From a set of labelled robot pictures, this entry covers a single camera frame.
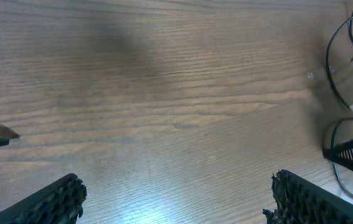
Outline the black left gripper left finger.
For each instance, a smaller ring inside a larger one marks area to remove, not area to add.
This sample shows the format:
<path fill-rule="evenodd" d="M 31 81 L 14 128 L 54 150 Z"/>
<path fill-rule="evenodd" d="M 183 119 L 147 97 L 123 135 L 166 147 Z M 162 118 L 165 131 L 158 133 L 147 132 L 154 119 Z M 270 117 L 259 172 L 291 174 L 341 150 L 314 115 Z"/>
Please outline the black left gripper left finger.
<path fill-rule="evenodd" d="M 76 224 L 83 215 L 87 188 L 67 174 L 0 212 L 0 224 Z"/>

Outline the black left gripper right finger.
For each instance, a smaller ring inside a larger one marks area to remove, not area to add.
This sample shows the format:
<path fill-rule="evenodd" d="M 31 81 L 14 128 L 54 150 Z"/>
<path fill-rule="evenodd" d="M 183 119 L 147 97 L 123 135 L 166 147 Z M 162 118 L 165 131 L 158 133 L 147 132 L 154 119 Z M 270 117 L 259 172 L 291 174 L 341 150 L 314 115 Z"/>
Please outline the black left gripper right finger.
<path fill-rule="evenodd" d="M 267 223 L 353 224 L 353 204 L 288 170 L 272 176 L 271 189 L 277 208 L 263 210 Z"/>

